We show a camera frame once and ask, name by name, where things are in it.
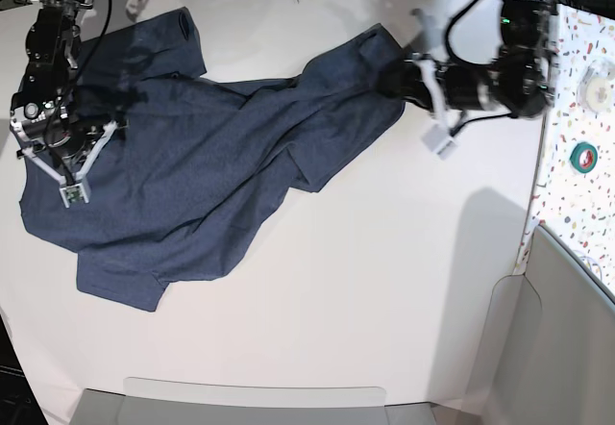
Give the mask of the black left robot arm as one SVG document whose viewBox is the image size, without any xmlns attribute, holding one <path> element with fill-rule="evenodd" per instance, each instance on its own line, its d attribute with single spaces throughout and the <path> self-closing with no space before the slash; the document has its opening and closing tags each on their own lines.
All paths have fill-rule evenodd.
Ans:
<svg viewBox="0 0 615 425">
<path fill-rule="evenodd" d="M 452 44 L 455 26 L 480 1 L 472 0 L 449 19 L 443 34 L 446 61 L 408 54 L 379 78 L 380 93 L 430 112 L 450 138 L 473 123 L 471 111 L 481 111 L 485 120 L 531 119 L 554 102 L 555 51 L 550 34 L 557 0 L 502 0 L 502 42 L 489 63 L 461 58 Z"/>
</svg>

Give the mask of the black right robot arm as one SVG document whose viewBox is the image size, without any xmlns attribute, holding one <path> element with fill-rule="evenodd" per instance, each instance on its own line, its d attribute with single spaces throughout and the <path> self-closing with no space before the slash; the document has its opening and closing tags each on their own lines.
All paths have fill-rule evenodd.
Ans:
<svg viewBox="0 0 615 425">
<path fill-rule="evenodd" d="M 113 134 L 126 127 L 119 117 L 77 112 L 77 86 L 101 39 L 83 60 L 78 15 L 92 6 L 74 0 L 41 0 L 25 41 L 28 63 L 10 105 L 11 130 L 23 144 L 17 152 L 59 184 L 70 204 L 87 200 L 86 176 Z"/>
</svg>

